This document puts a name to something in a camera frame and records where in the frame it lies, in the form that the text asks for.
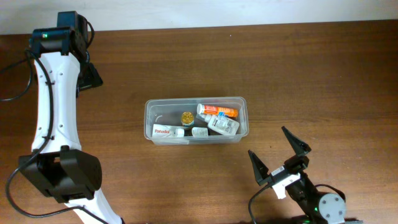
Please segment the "dark bottle white cap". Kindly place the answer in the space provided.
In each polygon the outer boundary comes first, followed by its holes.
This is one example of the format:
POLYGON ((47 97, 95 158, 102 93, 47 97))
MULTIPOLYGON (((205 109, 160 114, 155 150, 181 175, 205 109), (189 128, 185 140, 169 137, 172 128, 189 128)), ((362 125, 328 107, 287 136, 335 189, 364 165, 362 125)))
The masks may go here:
POLYGON ((175 131, 176 137, 196 137, 196 138, 202 138, 202 137, 208 137, 208 129, 207 128, 198 128, 198 127, 193 127, 191 129, 183 129, 183 128, 177 128, 175 131))

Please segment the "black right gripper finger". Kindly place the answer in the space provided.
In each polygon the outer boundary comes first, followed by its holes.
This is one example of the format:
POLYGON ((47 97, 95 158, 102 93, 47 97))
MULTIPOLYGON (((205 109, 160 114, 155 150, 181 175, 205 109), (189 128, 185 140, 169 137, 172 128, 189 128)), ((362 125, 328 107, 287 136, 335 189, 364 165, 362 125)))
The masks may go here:
POLYGON ((312 151, 307 143, 293 135, 285 126, 282 127, 282 131, 297 156, 306 156, 312 151))
POLYGON ((267 178, 269 176, 268 171, 269 169, 267 166, 260 160, 260 158, 257 157, 257 155, 251 151, 248 150, 249 158, 252 163, 252 168, 254 171, 254 178, 259 186, 264 185, 267 183, 267 178))

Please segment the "white Panadol medicine box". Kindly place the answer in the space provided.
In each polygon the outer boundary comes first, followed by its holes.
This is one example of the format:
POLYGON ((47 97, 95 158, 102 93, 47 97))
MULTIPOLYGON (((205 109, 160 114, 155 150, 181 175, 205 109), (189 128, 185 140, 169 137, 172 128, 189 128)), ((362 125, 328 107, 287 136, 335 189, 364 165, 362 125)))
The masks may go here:
POLYGON ((184 129, 178 126, 168 126, 162 124, 153 125, 153 138, 184 137, 184 134, 184 129))

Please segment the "orange tube white cap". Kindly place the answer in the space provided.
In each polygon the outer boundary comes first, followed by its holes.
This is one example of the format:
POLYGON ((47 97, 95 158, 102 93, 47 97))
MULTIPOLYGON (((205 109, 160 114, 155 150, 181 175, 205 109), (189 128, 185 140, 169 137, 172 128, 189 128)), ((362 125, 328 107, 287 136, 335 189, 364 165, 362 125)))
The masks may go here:
POLYGON ((233 108, 225 108, 220 106, 204 105, 198 104, 197 106, 198 114, 209 114, 216 116, 225 116, 230 118, 236 118, 239 115, 239 111, 233 108))

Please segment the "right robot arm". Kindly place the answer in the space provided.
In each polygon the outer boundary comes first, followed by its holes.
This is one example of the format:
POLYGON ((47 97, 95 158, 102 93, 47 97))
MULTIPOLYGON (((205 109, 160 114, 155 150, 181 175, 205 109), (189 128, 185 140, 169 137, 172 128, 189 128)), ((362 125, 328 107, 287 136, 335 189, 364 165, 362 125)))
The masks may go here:
POLYGON ((309 165, 307 154, 312 150, 310 146, 293 135, 286 127, 282 130, 292 146, 295 155, 287 159, 278 169, 269 172, 268 167, 252 151, 248 151, 257 184, 262 187, 255 193, 248 203, 251 220, 256 223, 252 212, 255 198, 267 189, 272 189, 278 199, 289 196, 304 212, 304 216, 297 217, 297 223, 344 223, 346 214, 345 194, 325 184, 324 187, 333 192, 321 192, 320 185, 315 185, 308 178, 304 170, 309 165))

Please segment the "white spray bottle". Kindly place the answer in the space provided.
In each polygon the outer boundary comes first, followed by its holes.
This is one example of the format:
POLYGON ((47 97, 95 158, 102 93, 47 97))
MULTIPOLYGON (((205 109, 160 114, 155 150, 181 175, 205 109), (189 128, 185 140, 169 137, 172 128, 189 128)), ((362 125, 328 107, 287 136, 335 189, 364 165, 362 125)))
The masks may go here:
POLYGON ((204 121, 209 129, 225 136, 235 135, 240 125, 239 122, 225 116, 197 114, 197 118, 204 121))

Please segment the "small gold-lidded jar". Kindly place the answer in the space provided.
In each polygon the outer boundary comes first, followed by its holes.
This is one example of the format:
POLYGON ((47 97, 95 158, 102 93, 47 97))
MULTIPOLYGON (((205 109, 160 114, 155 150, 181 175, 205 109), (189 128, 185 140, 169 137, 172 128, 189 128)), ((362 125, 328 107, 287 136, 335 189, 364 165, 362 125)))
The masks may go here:
POLYGON ((182 126, 185 129, 188 129, 188 128, 193 127, 195 118, 194 118, 193 113, 186 111, 186 112, 182 113, 180 120, 181 120, 182 126))

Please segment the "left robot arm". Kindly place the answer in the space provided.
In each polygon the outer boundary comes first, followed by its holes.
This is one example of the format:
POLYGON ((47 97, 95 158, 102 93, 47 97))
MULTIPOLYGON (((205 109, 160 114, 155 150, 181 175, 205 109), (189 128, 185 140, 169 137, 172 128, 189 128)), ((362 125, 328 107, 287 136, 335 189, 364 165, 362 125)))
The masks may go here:
POLYGON ((76 11, 59 12, 57 25, 36 29, 27 55, 38 81, 37 129, 32 153, 19 158, 21 174, 45 197, 74 210, 83 223, 123 223, 102 190, 97 157, 81 149, 76 99, 102 84, 87 51, 91 24, 76 11))

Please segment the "clear plastic container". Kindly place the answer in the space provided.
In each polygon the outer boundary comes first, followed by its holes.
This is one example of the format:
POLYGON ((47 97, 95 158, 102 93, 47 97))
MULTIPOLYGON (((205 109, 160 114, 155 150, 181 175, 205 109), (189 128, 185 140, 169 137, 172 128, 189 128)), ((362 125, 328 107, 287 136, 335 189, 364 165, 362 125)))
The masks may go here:
POLYGON ((144 115, 144 136, 156 145, 193 145, 193 144, 231 144, 249 134, 249 119, 246 100, 240 96, 207 97, 207 98, 174 98, 149 100, 146 103, 144 115), (235 119, 239 128, 234 136, 224 136, 214 131, 208 137, 193 137, 187 131, 184 137, 154 136, 154 125, 169 125, 181 127, 181 115, 184 112, 197 114, 197 105, 212 105, 234 108, 239 111, 235 119))

